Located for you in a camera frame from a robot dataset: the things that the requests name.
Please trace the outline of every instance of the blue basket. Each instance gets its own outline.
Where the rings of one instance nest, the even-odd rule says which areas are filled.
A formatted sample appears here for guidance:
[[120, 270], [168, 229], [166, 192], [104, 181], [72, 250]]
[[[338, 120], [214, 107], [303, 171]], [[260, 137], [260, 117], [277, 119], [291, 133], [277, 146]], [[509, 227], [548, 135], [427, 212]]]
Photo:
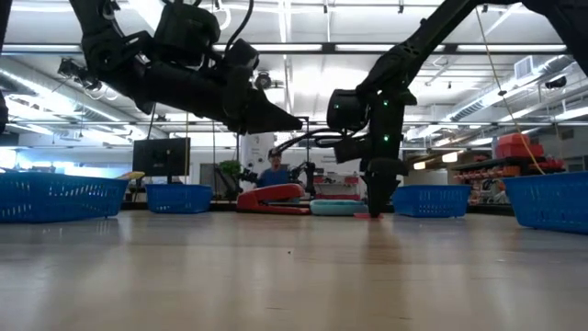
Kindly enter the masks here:
[[79, 221], [119, 213], [128, 180], [0, 174], [0, 223]]
[[147, 185], [149, 210], [157, 213], [199, 213], [208, 211], [212, 188], [204, 185]]
[[468, 185], [411, 185], [392, 196], [394, 211], [412, 217], [461, 217], [468, 208]]
[[588, 234], [588, 172], [505, 178], [519, 224]]

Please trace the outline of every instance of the man in blue shirt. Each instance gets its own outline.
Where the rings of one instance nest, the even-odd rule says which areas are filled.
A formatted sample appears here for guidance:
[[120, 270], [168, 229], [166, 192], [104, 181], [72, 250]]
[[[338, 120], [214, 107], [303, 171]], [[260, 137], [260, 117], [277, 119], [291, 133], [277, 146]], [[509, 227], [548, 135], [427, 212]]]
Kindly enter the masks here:
[[273, 185], [288, 184], [288, 170], [282, 168], [282, 154], [275, 154], [274, 150], [270, 150], [267, 158], [272, 166], [259, 175], [256, 186], [265, 188]]

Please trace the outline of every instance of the computer monitor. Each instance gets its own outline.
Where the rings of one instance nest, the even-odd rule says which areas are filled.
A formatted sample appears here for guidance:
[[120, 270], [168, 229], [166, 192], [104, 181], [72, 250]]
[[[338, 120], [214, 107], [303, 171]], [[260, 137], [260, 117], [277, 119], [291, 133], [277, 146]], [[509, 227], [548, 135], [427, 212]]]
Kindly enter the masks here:
[[136, 141], [132, 149], [132, 171], [148, 177], [187, 176], [190, 163], [190, 138]]

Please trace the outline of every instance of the red stapler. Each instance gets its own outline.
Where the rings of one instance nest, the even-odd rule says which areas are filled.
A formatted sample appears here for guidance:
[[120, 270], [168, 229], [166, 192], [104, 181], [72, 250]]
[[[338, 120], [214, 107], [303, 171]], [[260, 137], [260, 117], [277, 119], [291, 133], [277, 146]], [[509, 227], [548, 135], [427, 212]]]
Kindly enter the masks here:
[[275, 185], [241, 193], [237, 198], [237, 211], [279, 213], [292, 215], [310, 214], [309, 208], [270, 206], [265, 201], [296, 199], [304, 196], [298, 184]]

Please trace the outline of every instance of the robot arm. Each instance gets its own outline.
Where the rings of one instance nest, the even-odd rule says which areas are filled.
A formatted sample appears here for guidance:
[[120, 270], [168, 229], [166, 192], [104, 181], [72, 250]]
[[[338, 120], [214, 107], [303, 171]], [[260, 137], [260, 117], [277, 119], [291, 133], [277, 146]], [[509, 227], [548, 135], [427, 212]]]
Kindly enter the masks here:
[[[10, 14], [10, 7], [12, 0], [4, 0], [0, 2], [0, 54], [2, 53], [2, 46], [4, 46], [4, 37], [6, 34], [6, 27], [8, 26], [8, 15]], [[0, 91], [0, 134], [4, 132], [4, 128], [8, 123], [8, 108]]]
[[[258, 64], [253, 47], [237, 40], [224, 57], [212, 50], [221, 30], [207, 10], [182, 0], [166, 1], [153, 37], [146, 31], [125, 37], [115, 19], [116, 1], [70, 3], [83, 31], [90, 74], [132, 98], [146, 114], [160, 102], [220, 121], [239, 133], [301, 128], [299, 120], [251, 87], [249, 79]], [[213, 68], [209, 60], [215, 62]]]
[[304, 190], [307, 193], [310, 193], [312, 197], [316, 194], [314, 190], [314, 171], [316, 170], [316, 165], [313, 162], [305, 161], [302, 162], [300, 165], [296, 166], [295, 168], [290, 169], [289, 171], [289, 181], [291, 183], [301, 184], [298, 180], [302, 171], [306, 175], [306, 185], [303, 186]]
[[[379, 214], [397, 186], [396, 176], [408, 174], [399, 160], [404, 108], [416, 105], [409, 85], [434, 49], [483, 3], [510, 5], [513, 0], [446, 0], [421, 22], [405, 42], [384, 53], [355, 90], [335, 90], [329, 101], [327, 123], [338, 131], [359, 131], [364, 139], [344, 136], [334, 147], [338, 163], [361, 158], [365, 171], [369, 210]], [[545, 16], [578, 64], [588, 73], [588, 7], [584, 1], [523, 0], [529, 9]]]

